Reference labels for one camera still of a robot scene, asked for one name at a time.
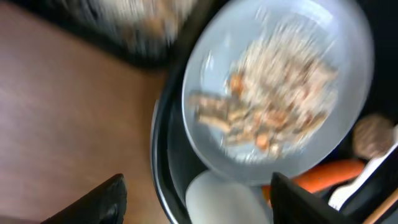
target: chopstick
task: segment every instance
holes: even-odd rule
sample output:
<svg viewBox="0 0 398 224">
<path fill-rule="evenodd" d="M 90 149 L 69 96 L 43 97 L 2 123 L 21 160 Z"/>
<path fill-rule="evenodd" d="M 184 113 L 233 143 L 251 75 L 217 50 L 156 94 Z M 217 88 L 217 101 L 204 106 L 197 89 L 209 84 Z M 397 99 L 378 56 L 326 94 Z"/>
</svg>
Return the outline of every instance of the chopstick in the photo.
<svg viewBox="0 0 398 224">
<path fill-rule="evenodd" d="M 398 188 L 365 220 L 363 224 L 375 223 L 398 200 Z"/>
</svg>

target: black container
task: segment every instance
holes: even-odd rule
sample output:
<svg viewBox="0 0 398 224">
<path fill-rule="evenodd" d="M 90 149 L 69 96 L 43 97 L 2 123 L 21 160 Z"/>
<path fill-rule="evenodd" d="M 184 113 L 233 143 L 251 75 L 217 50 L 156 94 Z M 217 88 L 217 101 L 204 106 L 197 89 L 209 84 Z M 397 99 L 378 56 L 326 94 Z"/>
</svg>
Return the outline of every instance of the black container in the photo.
<svg viewBox="0 0 398 224">
<path fill-rule="evenodd" d="M 206 26 L 213 15 L 214 8 L 220 7 L 225 0 L 199 0 L 194 6 L 188 19 L 178 33 L 175 42 L 162 51 L 157 58 L 144 57 L 141 54 L 133 54 L 127 48 L 115 43 L 109 37 L 80 24 L 66 11 L 60 8 L 50 7 L 46 0 L 9 0 L 14 2 L 41 18 L 65 29 L 85 41 L 93 44 L 107 53 L 132 64 L 135 67 L 146 69 L 166 68 L 183 60 L 187 51 L 190 52 L 200 32 Z"/>
<path fill-rule="evenodd" d="M 393 1 L 389 0 L 358 1 L 369 19 L 376 48 L 374 80 L 361 116 L 381 113 L 396 124 L 398 104 L 395 102 L 398 95 L 395 86 L 398 83 L 398 76 L 391 73 L 396 70 L 398 63 L 398 54 L 395 51 L 398 48 L 398 32 L 391 30 L 393 24 L 398 22 L 396 7 L 393 6 Z M 217 11 L 220 6 L 214 7 L 213 10 Z M 190 48 L 186 49 L 180 60 L 175 61 L 176 63 L 170 67 L 169 79 L 157 103 L 152 120 L 152 175 L 159 202 L 172 223 L 191 223 L 185 207 L 185 192 L 190 182 L 207 169 L 190 146 L 182 121 L 182 82 L 190 50 L 194 44 L 190 43 Z M 350 133 L 323 162 L 353 157 L 351 146 L 352 134 Z M 396 177 L 396 172 L 390 172 L 393 170 L 390 167 L 391 164 L 396 164 L 396 160 L 380 167 L 379 171 L 375 172 L 373 177 L 348 200 L 341 210 L 344 215 L 357 222 L 363 222 L 371 210 L 386 199 L 388 196 L 386 192 L 390 192 L 397 185 L 396 179 L 392 178 Z M 319 192 L 317 196 L 327 202 L 337 187 Z M 364 203 L 367 201 L 374 203 L 369 206 Z M 385 221 L 384 223 L 396 223 L 398 212 L 394 210 L 397 207 L 398 203 L 381 218 Z"/>
</svg>

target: orange carrot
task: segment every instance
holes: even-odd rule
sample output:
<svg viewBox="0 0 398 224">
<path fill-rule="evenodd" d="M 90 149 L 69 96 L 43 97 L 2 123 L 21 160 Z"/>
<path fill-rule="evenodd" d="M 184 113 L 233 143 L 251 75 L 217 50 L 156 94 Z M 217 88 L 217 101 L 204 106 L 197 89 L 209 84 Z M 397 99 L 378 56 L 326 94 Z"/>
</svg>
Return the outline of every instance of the orange carrot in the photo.
<svg viewBox="0 0 398 224">
<path fill-rule="evenodd" d="M 357 177 L 363 168 L 364 163 L 362 161 L 345 159 L 318 165 L 293 178 L 293 182 L 306 191 L 315 193 Z M 262 193 L 267 201 L 270 199 L 270 192 L 270 185 L 262 187 Z"/>
<path fill-rule="evenodd" d="M 229 89 L 232 92 L 237 93 L 238 95 L 241 94 L 243 91 L 243 79 L 242 79 L 242 74 L 240 73 L 235 73 L 231 75 L 231 81 L 229 83 Z"/>
</svg>

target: wooden table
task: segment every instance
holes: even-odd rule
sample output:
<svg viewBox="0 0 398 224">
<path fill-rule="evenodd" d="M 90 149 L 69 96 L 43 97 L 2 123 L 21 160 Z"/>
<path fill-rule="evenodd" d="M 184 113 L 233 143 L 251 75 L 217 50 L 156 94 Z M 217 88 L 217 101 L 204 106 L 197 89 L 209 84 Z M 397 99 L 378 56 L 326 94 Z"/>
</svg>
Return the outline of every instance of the wooden table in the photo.
<svg viewBox="0 0 398 224">
<path fill-rule="evenodd" d="M 167 223 L 149 159 L 164 78 L 0 2 L 0 215 L 45 220 L 123 173 L 125 223 Z"/>
</svg>

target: carrot piece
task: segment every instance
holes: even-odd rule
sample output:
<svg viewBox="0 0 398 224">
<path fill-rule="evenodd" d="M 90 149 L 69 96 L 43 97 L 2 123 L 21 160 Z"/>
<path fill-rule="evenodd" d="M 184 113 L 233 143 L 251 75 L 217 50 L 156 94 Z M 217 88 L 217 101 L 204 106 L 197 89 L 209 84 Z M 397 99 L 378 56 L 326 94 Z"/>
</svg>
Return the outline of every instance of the carrot piece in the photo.
<svg viewBox="0 0 398 224">
<path fill-rule="evenodd" d="M 259 134 L 256 138 L 256 146 L 262 151 L 266 151 L 269 148 L 269 137 L 267 133 Z"/>
<path fill-rule="evenodd" d="M 229 83 L 229 89 L 238 95 L 243 91 L 243 78 L 240 73 L 231 75 L 231 81 Z"/>
<path fill-rule="evenodd" d="M 306 191 L 315 193 L 357 177 L 363 168 L 364 163 L 362 161 L 345 159 L 318 165 L 293 178 L 293 182 Z M 262 193 L 265 200 L 268 201 L 271 198 L 271 186 L 263 186 Z"/>
</svg>

